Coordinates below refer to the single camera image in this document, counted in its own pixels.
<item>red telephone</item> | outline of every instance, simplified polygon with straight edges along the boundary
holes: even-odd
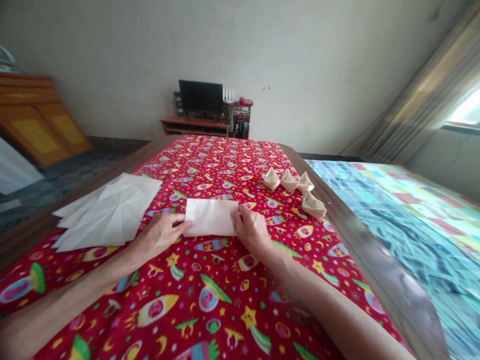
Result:
[[[242,110],[244,106],[252,107],[253,105],[254,105],[253,100],[250,100],[250,99],[245,100],[245,98],[242,96],[238,100],[238,104],[237,104],[236,108],[237,108],[237,110]]]

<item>hand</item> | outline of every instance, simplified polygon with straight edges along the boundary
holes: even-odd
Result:
[[[172,245],[195,222],[186,221],[185,214],[163,213],[155,216],[145,230],[125,250],[134,263],[143,265]]]
[[[238,211],[231,213],[236,234],[246,249],[261,260],[274,247],[265,224],[265,217],[251,211],[245,205],[240,205],[238,209],[243,222]]]

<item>cabinet door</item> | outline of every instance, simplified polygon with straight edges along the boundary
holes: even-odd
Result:
[[[33,107],[0,107],[0,126],[39,165],[53,165],[73,156]]]
[[[79,155],[94,148],[65,105],[56,103],[35,107],[72,153]]]

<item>red tablecloth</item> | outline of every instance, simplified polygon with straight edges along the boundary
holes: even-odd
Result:
[[[273,167],[298,173],[271,142],[183,136],[134,174],[163,180],[139,232],[157,213],[184,213],[187,198],[236,200],[264,214],[273,241],[328,281],[404,344],[327,218],[301,209],[301,194],[275,192]],[[121,248],[56,253],[59,230],[1,274],[8,315],[94,269]],[[306,307],[233,237],[179,238],[120,281],[35,359],[319,359],[341,357]]]

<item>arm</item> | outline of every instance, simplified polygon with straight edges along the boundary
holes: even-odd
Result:
[[[265,218],[241,205],[232,214],[248,251],[294,289],[346,359],[413,359],[375,320],[270,241]]]
[[[110,290],[120,279],[158,256],[193,225],[184,214],[156,216],[121,253],[82,276],[0,322],[2,359],[32,358],[78,314]]]

